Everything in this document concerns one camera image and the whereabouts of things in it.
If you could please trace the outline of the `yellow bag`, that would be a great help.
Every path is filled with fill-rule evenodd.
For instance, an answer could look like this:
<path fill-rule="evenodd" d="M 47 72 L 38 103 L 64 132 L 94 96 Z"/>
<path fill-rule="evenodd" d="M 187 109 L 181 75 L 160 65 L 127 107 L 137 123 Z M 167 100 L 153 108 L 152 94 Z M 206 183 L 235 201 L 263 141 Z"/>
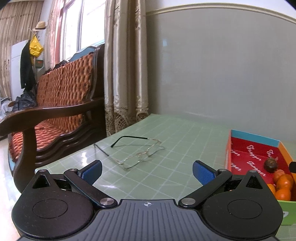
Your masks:
<path fill-rule="evenodd" d="M 30 40 L 29 51 L 30 54 L 36 58 L 39 57 L 41 53 L 44 51 L 44 47 L 40 44 L 36 35 L 34 35 Z"/>

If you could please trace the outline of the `small orange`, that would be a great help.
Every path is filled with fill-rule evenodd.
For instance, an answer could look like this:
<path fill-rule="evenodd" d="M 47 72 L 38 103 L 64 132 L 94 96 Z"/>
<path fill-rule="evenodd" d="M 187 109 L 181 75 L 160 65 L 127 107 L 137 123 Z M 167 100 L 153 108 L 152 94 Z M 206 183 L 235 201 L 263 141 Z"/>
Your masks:
<path fill-rule="evenodd" d="M 273 184 L 267 184 L 273 195 L 275 196 L 276 194 L 276 187 Z"/>

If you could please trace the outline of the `large orange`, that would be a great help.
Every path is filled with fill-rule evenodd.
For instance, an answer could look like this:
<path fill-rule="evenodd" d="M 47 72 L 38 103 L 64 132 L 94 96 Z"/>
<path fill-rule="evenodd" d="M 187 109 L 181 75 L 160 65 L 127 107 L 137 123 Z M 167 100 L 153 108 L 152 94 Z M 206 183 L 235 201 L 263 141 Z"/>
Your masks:
<path fill-rule="evenodd" d="M 289 174 L 283 174 L 280 176 L 280 178 L 276 182 L 276 188 L 277 189 L 288 189 L 292 190 L 294 180 L 291 175 Z"/>

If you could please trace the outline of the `metal frame eyeglasses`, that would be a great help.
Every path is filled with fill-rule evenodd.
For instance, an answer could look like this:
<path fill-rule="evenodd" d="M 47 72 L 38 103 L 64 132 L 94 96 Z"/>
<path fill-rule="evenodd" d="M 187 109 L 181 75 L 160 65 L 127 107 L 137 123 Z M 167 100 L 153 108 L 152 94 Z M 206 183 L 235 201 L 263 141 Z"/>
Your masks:
<path fill-rule="evenodd" d="M 156 138 L 137 136 L 121 136 L 105 149 L 98 144 L 94 144 L 94 147 L 125 170 L 142 162 L 150 161 L 153 155 L 165 150 L 162 141 Z"/>

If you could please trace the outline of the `dark mangosteen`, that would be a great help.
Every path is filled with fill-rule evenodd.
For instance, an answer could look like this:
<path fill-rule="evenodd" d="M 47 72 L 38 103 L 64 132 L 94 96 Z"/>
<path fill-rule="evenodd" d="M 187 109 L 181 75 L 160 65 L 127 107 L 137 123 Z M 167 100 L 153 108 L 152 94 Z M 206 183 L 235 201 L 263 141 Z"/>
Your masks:
<path fill-rule="evenodd" d="M 278 163 L 274 158 L 268 158 L 264 162 L 264 169 L 268 173 L 274 173 L 278 169 Z"/>

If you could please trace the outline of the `wooden sofa orange cushion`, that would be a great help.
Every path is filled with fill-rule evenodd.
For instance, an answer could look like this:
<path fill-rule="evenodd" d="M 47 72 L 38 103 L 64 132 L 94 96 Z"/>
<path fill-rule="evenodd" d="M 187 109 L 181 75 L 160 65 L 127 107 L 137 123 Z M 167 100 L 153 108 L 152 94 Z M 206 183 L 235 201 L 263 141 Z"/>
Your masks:
<path fill-rule="evenodd" d="M 37 168 L 105 138 L 104 45 L 42 75 L 37 106 L 4 118 L 1 135 L 19 192 Z"/>

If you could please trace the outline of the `colourful cardboard box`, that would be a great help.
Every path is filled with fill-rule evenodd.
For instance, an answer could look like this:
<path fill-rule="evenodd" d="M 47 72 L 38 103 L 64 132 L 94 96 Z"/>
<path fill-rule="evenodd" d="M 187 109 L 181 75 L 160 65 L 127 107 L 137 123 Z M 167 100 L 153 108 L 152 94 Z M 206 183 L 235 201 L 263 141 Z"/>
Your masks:
<path fill-rule="evenodd" d="M 225 167 L 235 175 L 244 175 L 249 170 L 257 171 L 266 184 L 276 186 L 274 174 L 264 168 L 264 162 L 273 158 L 278 168 L 295 179 L 295 173 L 289 170 L 293 162 L 283 143 L 253 133 L 230 130 L 226 145 Z"/>

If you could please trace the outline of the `straw hat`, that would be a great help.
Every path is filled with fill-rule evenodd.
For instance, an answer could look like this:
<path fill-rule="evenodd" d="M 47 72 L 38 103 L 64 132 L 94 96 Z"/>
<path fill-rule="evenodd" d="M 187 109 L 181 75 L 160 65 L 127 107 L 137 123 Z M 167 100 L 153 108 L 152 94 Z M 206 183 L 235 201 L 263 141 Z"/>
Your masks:
<path fill-rule="evenodd" d="M 38 21 L 38 23 L 36 24 L 36 27 L 32 28 L 32 31 L 38 32 L 38 31 L 45 30 L 45 29 L 46 29 L 46 22 L 45 21 Z"/>

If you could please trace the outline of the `orange carrot piece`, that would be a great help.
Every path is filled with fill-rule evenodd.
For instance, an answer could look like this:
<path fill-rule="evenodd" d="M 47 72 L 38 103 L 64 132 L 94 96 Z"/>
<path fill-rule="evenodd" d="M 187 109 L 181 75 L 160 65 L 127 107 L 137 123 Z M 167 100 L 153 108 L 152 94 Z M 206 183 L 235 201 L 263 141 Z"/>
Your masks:
<path fill-rule="evenodd" d="M 279 179 L 282 175 L 284 175 L 284 174 L 285 174 L 285 172 L 284 172 L 282 169 L 278 169 L 278 170 L 276 170 L 276 171 L 274 172 L 274 174 L 273 174 L 273 182 L 274 182 L 274 184 L 276 184 L 277 181 L 278 181 L 278 179 Z"/>

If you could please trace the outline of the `dark hanging coat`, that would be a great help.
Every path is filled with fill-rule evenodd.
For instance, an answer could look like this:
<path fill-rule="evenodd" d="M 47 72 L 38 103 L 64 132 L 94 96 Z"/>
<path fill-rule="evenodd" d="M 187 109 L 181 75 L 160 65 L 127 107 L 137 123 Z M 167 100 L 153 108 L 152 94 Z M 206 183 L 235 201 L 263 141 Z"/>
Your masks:
<path fill-rule="evenodd" d="M 21 52 L 20 60 L 20 83 L 21 89 L 26 91 L 32 90 L 36 84 L 35 75 L 33 72 L 30 49 L 30 42 L 27 42 Z"/>

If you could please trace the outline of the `beige curtain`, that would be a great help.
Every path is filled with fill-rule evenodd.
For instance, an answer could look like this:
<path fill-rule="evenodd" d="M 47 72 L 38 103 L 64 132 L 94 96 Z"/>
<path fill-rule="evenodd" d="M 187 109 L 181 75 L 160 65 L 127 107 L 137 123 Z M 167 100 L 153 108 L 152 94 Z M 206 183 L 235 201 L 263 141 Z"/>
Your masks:
<path fill-rule="evenodd" d="M 104 105 L 107 135 L 149 115 L 144 1 L 106 1 Z"/>

